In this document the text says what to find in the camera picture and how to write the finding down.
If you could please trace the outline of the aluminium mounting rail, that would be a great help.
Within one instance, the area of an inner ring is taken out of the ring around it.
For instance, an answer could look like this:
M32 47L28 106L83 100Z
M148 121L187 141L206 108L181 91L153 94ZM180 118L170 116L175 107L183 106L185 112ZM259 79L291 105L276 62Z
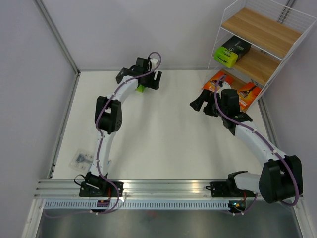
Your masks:
M205 189L210 180L139 180L121 179L123 197L132 200L220 200ZM75 199L80 186L71 179L40 180L33 192L36 199Z

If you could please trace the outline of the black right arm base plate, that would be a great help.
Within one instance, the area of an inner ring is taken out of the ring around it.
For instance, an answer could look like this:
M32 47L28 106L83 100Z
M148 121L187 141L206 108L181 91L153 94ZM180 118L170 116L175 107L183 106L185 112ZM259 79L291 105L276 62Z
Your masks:
M211 192L213 198L247 198L255 197L255 194L248 190L240 190L233 185L229 185L225 181L212 181L205 189Z

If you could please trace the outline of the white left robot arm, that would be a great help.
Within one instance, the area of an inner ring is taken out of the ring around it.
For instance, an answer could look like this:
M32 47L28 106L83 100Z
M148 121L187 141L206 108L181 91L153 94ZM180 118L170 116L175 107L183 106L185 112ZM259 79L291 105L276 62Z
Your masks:
M138 88L159 89L161 56L156 52L147 58L136 59L130 68L122 68L115 80L115 91L108 96L98 96L95 108L97 145L92 165L80 185L80 197L120 197L120 185L107 179L110 150L116 133L122 126L122 105Z

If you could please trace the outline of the clear blue razor blister pack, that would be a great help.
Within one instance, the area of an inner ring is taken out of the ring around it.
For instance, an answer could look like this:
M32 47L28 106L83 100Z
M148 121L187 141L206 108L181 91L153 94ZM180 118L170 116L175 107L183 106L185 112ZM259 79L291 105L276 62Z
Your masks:
M73 158L71 159L69 167L76 171L86 173L92 166L93 160L93 153L84 149L78 149Z

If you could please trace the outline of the black green razor box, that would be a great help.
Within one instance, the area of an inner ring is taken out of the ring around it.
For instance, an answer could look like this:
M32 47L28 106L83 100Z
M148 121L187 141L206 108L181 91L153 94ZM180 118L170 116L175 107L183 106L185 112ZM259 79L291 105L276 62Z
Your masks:
M215 51L213 59L227 68L232 68L250 50L251 45L237 36L232 36Z
M146 79L149 74L151 74L150 71L136 69L135 66L122 68L115 77L118 86L114 91L114 95L127 91L128 87L130 87L131 90L136 90L142 84L142 80Z

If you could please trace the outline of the aluminium corner frame post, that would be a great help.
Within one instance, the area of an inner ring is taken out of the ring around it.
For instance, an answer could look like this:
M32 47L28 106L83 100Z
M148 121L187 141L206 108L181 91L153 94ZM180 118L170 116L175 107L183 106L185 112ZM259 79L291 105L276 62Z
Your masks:
M80 74L80 70L78 69L73 57L71 56L70 51L68 50L59 30L57 29L47 7L45 6L42 0L33 0L34 4L36 5L37 9L39 10L40 14L42 15L45 23L47 24L49 30L51 31L54 39L56 40L59 48L61 49L62 54L66 58L66 61L71 66L72 70L74 71L75 75Z

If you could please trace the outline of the orange razor box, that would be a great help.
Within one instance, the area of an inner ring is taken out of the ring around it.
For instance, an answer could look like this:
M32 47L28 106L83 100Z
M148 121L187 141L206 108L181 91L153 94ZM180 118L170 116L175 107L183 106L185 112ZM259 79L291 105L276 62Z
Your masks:
M260 94L261 88L249 82L237 90L241 110L246 110Z
M202 87L202 90L208 90L211 92L215 92L215 86L217 81L224 76L224 80L221 80L218 83L217 86L217 92L221 91L222 88L227 89L231 88L231 84L233 83L234 79L232 76L230 76L228 73L226 73L223 70L218 71L212 78L210 78L209 81L207 81L204 86Z

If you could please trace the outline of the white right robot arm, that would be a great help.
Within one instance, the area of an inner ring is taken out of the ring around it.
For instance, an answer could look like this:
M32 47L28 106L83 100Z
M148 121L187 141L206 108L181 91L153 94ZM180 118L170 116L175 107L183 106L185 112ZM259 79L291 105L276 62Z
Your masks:
M263 166L259 175L248 171L229 174L226 190L230 195L237 196L246 190L260 194L267 203L285 203L290 198L294 201L289 206L298 203L303 194L301 160L296 155L288 156L258 131L252 118L241 111L236 90L223 89L216 93L204 89L190 107L208 116L221 117L223 126L239 138Z

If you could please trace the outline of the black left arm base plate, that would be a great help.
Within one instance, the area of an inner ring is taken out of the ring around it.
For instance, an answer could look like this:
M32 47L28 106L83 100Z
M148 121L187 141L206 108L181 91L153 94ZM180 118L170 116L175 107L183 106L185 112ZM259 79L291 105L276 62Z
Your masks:
M105 184L102 183L102 186L92 185L87 182L82 182L80 184L80 197L122 197L123 194L123 185L122 182L114 182L115 187L108 182Z

